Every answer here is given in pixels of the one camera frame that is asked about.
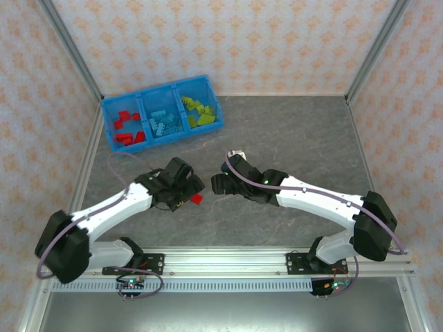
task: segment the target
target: red lego brick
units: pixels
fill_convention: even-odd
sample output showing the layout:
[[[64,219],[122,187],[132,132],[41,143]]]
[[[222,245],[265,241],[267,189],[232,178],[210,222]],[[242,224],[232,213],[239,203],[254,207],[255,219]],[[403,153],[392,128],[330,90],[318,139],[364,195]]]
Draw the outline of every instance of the red lego brick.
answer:
[[[122,129],[123,128],[123,123],[120,120],[114,121],[114,128],[116,130]]]
[[[123,141],[123,144],[127,147],[128,145],[132,145],[132,138],[126,138]]]
[[[136,139],[134,140],[134,144],[140,143],[146,140],[146,135],[143,131],[138,131],[136,134]]]
[[[123,142],[124,140],[130,139],[132,142],[132,134],[131,133],[118,133],[116,135],[117,142]]]
[[[191,197],[189,200],[193,202],[194,204],[200,204],[201,200],[203,199],[203,196],[200,194],[195,194],[193,197]]]
[[[128,111],[121,111],[121,112],[118,112],[118,117],[120,118],[120,121],[121,121],[121,122],[131,120],[131,114],[129,114]]]

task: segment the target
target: blue plastic bin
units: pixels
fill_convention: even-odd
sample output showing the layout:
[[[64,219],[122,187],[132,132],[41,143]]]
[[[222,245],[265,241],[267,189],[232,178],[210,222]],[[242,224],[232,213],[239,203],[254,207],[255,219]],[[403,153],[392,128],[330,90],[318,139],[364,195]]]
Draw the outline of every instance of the blue plastic bin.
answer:
[[[180,99],[182,95],[198,100],[204,106],[210,106],[216,117],[215,121],[191,129],[188,116],[192,115],[198,121],[199,114],[197,110],[189,111],[183,105]],[[116,130],[114,121],[118,120],[118,112],[124,110],[128,110],[131,116],[133,113],[140,113],[141,120],[125,121],[123,128]],[[207,75],[104,99],[102,100],[102,111],[105,117],[106,137],[113,151],[134,153],[148,147],[214,131],[224,126],[222,108]],[[165,130],[163,133],[158,129],[159,121],[164,122],[163,128]],[[146,141],[129,146],[116,141],[117,133],[129,132],[135,138],[138,131],[145,133]]]

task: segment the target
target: wall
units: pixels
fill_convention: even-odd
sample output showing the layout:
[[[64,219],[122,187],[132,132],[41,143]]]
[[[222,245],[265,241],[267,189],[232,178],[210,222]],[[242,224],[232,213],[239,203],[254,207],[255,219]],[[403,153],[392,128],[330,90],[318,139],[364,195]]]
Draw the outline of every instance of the wall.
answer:
[[[102,93],[344,95],[395,0],[55,0]]]
[[[0,2],[0,331],[16,331],[48,217],[67,206],[96,103],[36,0]]]
[[[443,326],[443,6],[414,0],[352,105],[376,190]]]

